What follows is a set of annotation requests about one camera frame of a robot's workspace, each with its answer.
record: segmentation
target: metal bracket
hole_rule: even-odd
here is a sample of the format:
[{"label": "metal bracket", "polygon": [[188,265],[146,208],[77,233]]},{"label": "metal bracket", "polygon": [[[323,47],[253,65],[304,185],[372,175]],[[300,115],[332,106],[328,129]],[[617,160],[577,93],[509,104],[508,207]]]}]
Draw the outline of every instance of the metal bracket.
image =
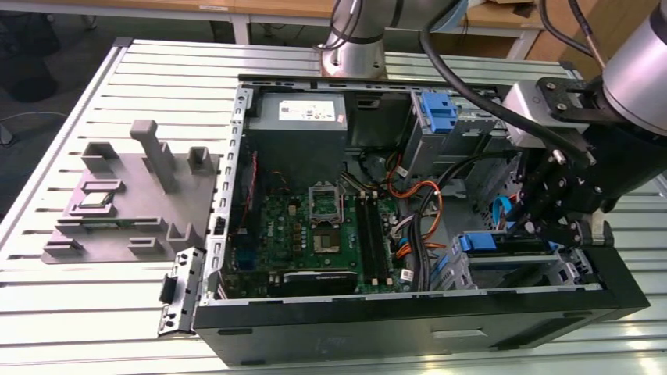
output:
[{"label": "metal bracket", "polygon": [[164,303],[157,336],[189,336],[194,306],[200,299],[204,250],[186,248],[176,254],[170,274],[164,275],[160,301]]}]

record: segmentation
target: black front panel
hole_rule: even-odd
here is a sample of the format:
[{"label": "black front panel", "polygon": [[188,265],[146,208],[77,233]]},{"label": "black front panel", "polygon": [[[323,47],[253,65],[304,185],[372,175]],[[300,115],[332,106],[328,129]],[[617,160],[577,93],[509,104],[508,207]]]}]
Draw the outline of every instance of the black front panel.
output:
[{"label": "black front panel", "polygon": [[609,310],[197,330],[228,366],[443,355],[529,348]]}]

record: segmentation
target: ram slot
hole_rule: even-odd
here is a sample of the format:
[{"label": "ram slot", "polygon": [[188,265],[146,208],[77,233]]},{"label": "ram slot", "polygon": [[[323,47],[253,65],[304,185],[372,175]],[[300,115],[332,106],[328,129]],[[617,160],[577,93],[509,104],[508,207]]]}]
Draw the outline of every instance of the ram slot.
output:
[{"label": "ram slot", "polygon": [[375,269],[373,246],[369,236],[368,215],[365,209],[365,197],[360,196],[355,202],[357,235],[361,252],[361,267],[364,270],[364,284],[377,285],[377,271]]},{"label": "ram slot", "polygon": [[377,272],[377,278],[381,283],[387,285],[392,284],[392,279],[388,276],[388,265],[387,265],[387,249],[384,247],[384,235],[383,235],[383,221],[380,219],[377,210],[377,201],[373,198],[368,198],[365,202],[367,208],[367,220],[369,224],[369,235],[371,243],[373,246],[373,260],[375,260],[375,270]]}]

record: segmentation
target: silver robot arm segment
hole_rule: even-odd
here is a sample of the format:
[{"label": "silver robot arm segment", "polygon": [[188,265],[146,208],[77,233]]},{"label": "silver robot arm segment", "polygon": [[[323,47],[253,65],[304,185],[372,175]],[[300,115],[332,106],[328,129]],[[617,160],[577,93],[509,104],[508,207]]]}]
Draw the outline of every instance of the silver robot arm segment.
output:
[{"label": "silver robot arm segment", "polygon": [[[383,77],[384,29],[419,30],[432,14],[443,9],[455,10],[467,3],[467,0],[339,0],[329,37],[320,46],[321,72],[328,77]],[[445,18],[460,18],[463,14],[449,12]]]}]

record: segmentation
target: white label sticker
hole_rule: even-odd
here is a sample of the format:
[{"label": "white label sticker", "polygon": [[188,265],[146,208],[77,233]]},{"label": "white label sticker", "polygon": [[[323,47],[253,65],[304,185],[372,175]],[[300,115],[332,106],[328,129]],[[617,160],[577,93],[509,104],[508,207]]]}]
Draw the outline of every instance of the white label sticker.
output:
[{"label": "white label sticker", "polygon": [[200,10],[221,10],[221,11],[228,11],[229,8],[225,6],[214,6],[214,5],[200,5],[198,6]]},{"label": "white label sticker", "polygon": [[405,168],[403,168],[401,166],[397,166],[396,173],[400,175],[400,177],[405,177],[407,176]]},{"label": "white label sticker", "polygon": [[412,282],[412,278],[415,276],[415,273],[411,270],[401,269],[400,270],[400,280],[405,280],[407,282]]},{"label": "white label sticker", "polygon": [[336,121],[332,101],[283,100],[279,109],[280,121]]}]

